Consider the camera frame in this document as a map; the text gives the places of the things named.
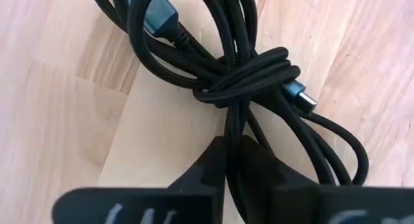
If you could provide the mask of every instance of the cable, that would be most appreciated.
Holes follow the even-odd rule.
[[[287,60],[288,50],[278,47],[262,54],[256,52],[257,10],[254,0],[203,0],[217,25],[223,46],[224,56],[218,59],[179,23],[178,13],[168,0],[113,0],[114,7],[108,0],[95,1],[129,35],[135,54],[155,76],[191,89],[200,102],[228,108],[224,131],[228,154],[226,176],[236,207],[245,222],[246,211],[234,165],[246,123],[258,143],[272,153],[249,109],[251,101],[279,115],[289,125],[309,155],[320,184],[335,185],[329,166],[340,185],[360,186],[364,183],[369,166],[364,147],[341,126],[312,113],[316,103],[306,96],[305,87],[295,81],[300,68]],[[156,11],[148,11],[153,8],[157,8]],[[166,38],[174,47],[155,38]],[[153,54],[196,78],[172,72]],[[331,130],[351,146],[358,159],[354,179],[351,180],[339,156],[303,118]]]

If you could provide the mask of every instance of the black cable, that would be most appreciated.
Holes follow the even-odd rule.
[[[282,85],[295,80],[300,69],[287,60],[288,50],[280,47],[262,54],[255,51],[257,10],[254,0],[203,0],[219,30],[224,56],[215,59],[181,25],[179,34],[167,38],[171,47],[152,38],[144,29],[146,10],[151,0],[95,0],[108,17],[129,34],[132,47],[143,65],[159,78],[179,87],[192,89],[194,97],[217,107],[228,107],[224,137],[228,153],[226,176],[240,215],[246,212],[240,198],[237,168],[237,147],[248,123],[258,143],[272,153],[256,118],[249,109],[251,101],[279,115],[302,143],[324,185],[335,185],[331,165],[340,185],[362,185],[368,173],[368,157],[361,143],[347,130],[317,114],[305,115],[292,106]],[[178,75],[161,65],[154,55],[196,79]],[[343,138],[358,159],[356,175],[351,180],[337,154],[301,118],[319,124]]]

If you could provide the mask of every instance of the wooden table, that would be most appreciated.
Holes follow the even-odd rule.
[[[201,0],[170,0],[222,54]],[[316,112],[370,158],[367,185],[414,185],[414,0],[257,0],[257,51],[284,46]],[[223,132],[225,110],[139,67],[93,0],[0,0],[0,223],[48,223],[79,186],[167,186]],[[286,124],[252,105],[276,155],[315,178]],[[354,173],[355,157],[316,128]],[[241,223],[226,197],[225,223]]]

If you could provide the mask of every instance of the metal connector tip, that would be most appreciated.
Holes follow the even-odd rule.
[[[318,102],[304,92],[301,92],[294,99],[294,105],[306,115],[310,115],[316,105],[318,105]]]

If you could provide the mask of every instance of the usb cable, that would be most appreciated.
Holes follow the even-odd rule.
[[[279,115],[302,143],[323,185],[362,185],[369,161],[358,139],[336,123],[313,113],[316,102],[296,81],[300,68],[287,60],[289,52],[278,47],[258,54],[255,50],[257,10],[254,0],[203,0],[219,30],[224,56],[214,58],[179,22],[168,0],[95,0],[108,17],[128,35],[134,52],[155,76],[191,89],[194,97],[218,108],[228,108],[224,138],[227,149],[226,176],[235,205],[246,220],[238,182],[237,147],[248,124],[257,142],[272,148],[249,105],[255,102]],[[173,44],[157,40],[165,38]],[[161,65],[158,56],[193,75],[182,76]],[[327,142],[303,119],[323,126],[345,140],[356,154],[358,168],[353,179]]]

